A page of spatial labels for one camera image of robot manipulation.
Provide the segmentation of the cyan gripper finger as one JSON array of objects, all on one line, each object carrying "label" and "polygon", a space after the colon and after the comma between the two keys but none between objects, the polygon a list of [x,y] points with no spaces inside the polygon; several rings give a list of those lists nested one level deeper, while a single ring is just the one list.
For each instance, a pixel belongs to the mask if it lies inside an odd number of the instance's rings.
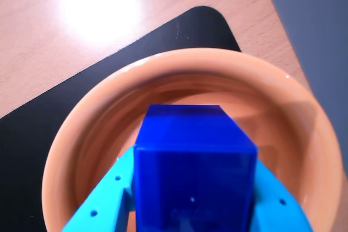
[{"label": "cyan gripper finger", "polygon": [[260,161],[256,164],[249,231],[312,231],[298,201]]},{"label": "cyan gripper finger", "polygon": [[134,148],[120,156],[62,231],[126,231],[135,210]]}]

